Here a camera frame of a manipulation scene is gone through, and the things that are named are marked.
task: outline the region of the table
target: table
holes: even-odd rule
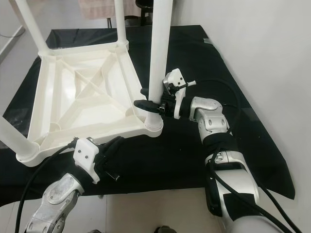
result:
[[[126,28],[129,54],[142,87],[149,85],[150,48],[152,28]],[[253,174],[270,190],[294,198],[294,185],[285,160],[247,99],[238,88],[220,54],[207,38],[201,26],[171,27],[167,72],[179,68],[187,82],[219,78],[231,83],[241,96],[242,115],[234,132],[240,151]],[[50,48],[76,47],[114,42],[116,29],[52,30],[47,40]],[[40,58],[30,68],[25,80],[7,108],[4,117],[20,132],[27,135]],[[235,114],[234,96],[220,83],[202,83],[189,87],[187,96],[214,98],[224,105],[224,114],[232,122]],[[161,136],[145,135],[126,139],[111,166],[120,174],[114,182],[104,177],[92,185],[84,195],[144,192],[162,189],[204,187],[206,155],[202,150],[197,123],[187,119],[163,117]],[[14,153],[0,146],[0,206],[20,199],[23,188],[35,171],[19,163]],[[40,198],[45,188],[74,169],[72,152],[59,156],[35,180],[27,198]]]

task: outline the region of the white wall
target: white wall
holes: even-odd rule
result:
[[[21,23],[15,15],[9,0],[0,0],[0,34],[13,36]],[[0,50],[3,49],[9,38],[0,36]]]
[[[175,0],[172,25],[200,24],[287,161],[296,188],[285,209],[311,219],[311,1]]]

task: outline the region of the black tablecloth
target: black tablecloth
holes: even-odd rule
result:
[[[126,28],[129,54],[142,87],[149,85],[151,27]],[[281,153],[239,90],[217,50],[208,43],[201,26],[171,27],[167,72],[179,68],[187,82],[206,78],[223,79],[240,93],[242,116],[234,134],[251,171],[267,188],[289,198],[295,190]],[[116,29],[52,30],[50,48],[76,47],[114,42]],[[7,108],[4,117],[27,135],[40,70],[40,58],[30,68],[25,80]],[[224,114],[232,122],[236,109],[230,90],[221,83],[202,83],[187,88],[187,96],[214,98],[224,105]],[[145,135],[126,139],[112,161],[121,175],[117,182],[102,178],[84,195],[143,192],[160,189],[203,187],[205,166],[197,124],[185,119],[163,118],[161,136]],[[19,163],[10,149],[0,149],[0,206],[20,199],[22,190],[36,169]],[[28,198],[39,198],[52,182],[74,168],[72,152],[58,157],[36,179]]]

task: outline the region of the floor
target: floor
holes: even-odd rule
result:
[[[28,0],[45,38],[51,29],[106,28],[106,19],[85,20],[78,0]],[[28,31],[17,41],[0,65],[0,114],[37,57]],[[20,232],[39,206],[40,200],[25,202]],[[0,208],[0,232],[14,232],[18,202]],[[206,206],[204,189],[164,190],[147,193],[80,197],[66,220],[64,233],[152,233],[162,224],[178,233],[219,233],[218,221]]]

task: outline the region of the white plastic leg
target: white plastic leg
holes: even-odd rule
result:
[[[19,160],[31,158],[39,151],[37,143],[28,141],[24,135],[17,131],[2,116],[0,116],[0,141],[13,150]]]
[[[18,5],[20,13],[22,14],[25,20],[28,30],[31,33],[31,36],[33,37],[35,44],[38,47],[39,55],[48,53],[50,49],[45,43],[45,40],[43,39],[43,36],[40,32],[40,29],[37,23],[35,22],[34,16],[31,13],[31,10],[27,4],[27,0],[16,0],[16,3]]]
[[[123,0],[115,0],[116,9],[116,21],[117,21],[117,33],[118,33],[118,45],[125,45],[128,50],[128,40],[125,33],[125,21],[124,21],[124,8]]]
[[[173,0],[154,1],[149,100],[160,103],[163,94],[163,79],[166,72],[166,60],[169,47]],[[152,131],[160,131],[163,121],[159,114],[148,113],[145,126]]]

